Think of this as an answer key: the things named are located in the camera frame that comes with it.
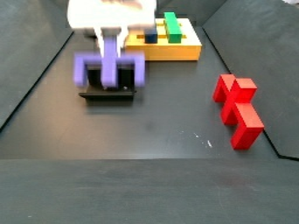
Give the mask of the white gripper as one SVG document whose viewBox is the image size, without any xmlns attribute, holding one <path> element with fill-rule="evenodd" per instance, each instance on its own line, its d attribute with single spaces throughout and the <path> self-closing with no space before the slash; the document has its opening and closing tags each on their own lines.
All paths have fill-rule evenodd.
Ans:
<svg viewBox="0 0 299 224">
<path fill-rule="evenodd" d="M 121 28 L 117 53 L 122 53 L 129 29 L 146 29 L 155 24 L 157 0 L 70 0 L 67 18 L 74 30 L 94 28 L 101 55 L 106 45 L 101 28 Z"/>
</svg>

